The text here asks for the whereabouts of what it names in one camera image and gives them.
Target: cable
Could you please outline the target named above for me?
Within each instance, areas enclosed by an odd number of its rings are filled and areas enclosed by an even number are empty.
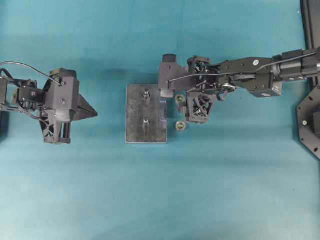
[[[195,74],[190,74],[190,75],[187,75],[187,76],[181,76],[181,77],[177,77],[177,78],[174,78],[174,79],[171,79],[171,80],[168,80],[168,84],[171,83],[171,82],[174,82],[174,81],[177,81],[177,80],[180,80],[180,79],[186,79],[186,78],[189,78],[189,77],[196,77],[196,76],[224,76],[224,75],[232,75],[232,74],[236,74],[235,72],[230,72],[230,73],[195,73]]]
[[[18,106],[18,109],[19,109],[20,112],[26,114],[27,116],[29,116],[29,117],[32,118],[32,119],[40,120],[40,117],[31,114],[30,112],[28,112],[27,110],[25,110],[25,109],[24,109],[23,107],[21,107],[20,105]]]
[[[4,74],[5,74],[8,78],[13,79],[12,75],[10,74],[10,72],[9,72],[7,69],[1,68],[1,69],[0,69],[0,75],[2,75],[2,72],[4,72]]]
[[[38,74],[40,74],[42,76],[47,77],[48,79],[50,79],[51,81],[55,82],[56,84],[58,84],[60,86],[60,82],[58,82],[57,80],[53,79],[49,75],[47,75],[47,74],[35,69],[33,66],[30,66],[30,65],[27,65],[27,64],[24,64],[24,63],[21,63],[21,62],[17,62],[17,61],[3,61],[3,62],[0,62],[0,66],[1,65],[6,65],[6,64],[19,65],[19,66],[23,66],[23,67],[32,69],[33,71],[37,72]]]

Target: black cable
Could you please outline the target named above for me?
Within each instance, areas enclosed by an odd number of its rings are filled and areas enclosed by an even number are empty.
[[[0,75],[2,75],[2,72],[4,72],[4,74],[5,74],[8,78],[13,79],[12,75],[10,74],[10,72],[9,72],[7,69],[1,68],[1,69],[0,69]]]

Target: metal bracket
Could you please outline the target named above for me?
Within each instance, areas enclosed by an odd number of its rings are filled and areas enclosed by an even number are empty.
[[[126,88],[125,142],[166,143],[167,101],[158,84],[129,84]]]
[[[305,145],[317,158],[320,159],[320,85],[317,85],[310,94],[298,105],[297,124],[300,142]]]

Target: gray metal block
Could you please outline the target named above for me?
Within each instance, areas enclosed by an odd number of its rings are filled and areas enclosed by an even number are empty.
[[[149,96],[144,97],[145,90]],[[161,100],[158,84],[129,84],[126,88],[125,142],[166,143],[167,101]]]

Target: black plastic part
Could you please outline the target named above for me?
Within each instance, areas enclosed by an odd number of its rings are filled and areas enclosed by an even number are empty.
[[[175,54],[165,54],[162,57],[162,62],[164,63],[176,63],[177,56]]]
[[[320,86],[316,86],[296,109],[300,142],[320,159]]]
[[[301,0],[305,45],[307,49],[320,47],[320,0]],[[310,89],[319,84],[318,77],[309,78]]]
[[[301,0],[307,49],[320,47],[320,0]],[[320,85],[318,76],[309,78],[309,95],[296,109],[300,142],[320,159]]]

